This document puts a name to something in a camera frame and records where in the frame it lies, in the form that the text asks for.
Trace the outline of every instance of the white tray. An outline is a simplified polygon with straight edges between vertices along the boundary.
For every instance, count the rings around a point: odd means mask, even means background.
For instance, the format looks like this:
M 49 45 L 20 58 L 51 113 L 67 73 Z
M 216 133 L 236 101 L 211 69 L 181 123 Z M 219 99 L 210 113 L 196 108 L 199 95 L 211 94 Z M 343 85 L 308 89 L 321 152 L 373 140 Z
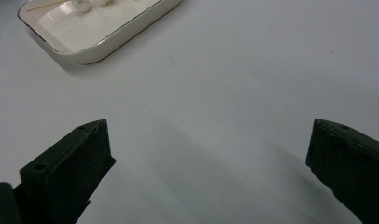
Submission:
M 78 13 L 71 2 L 28 11 L 54 0 L 29 0 L 18 17 L 56 54 L 96 63 L 176 7 L 181 0 L 111 0 Z

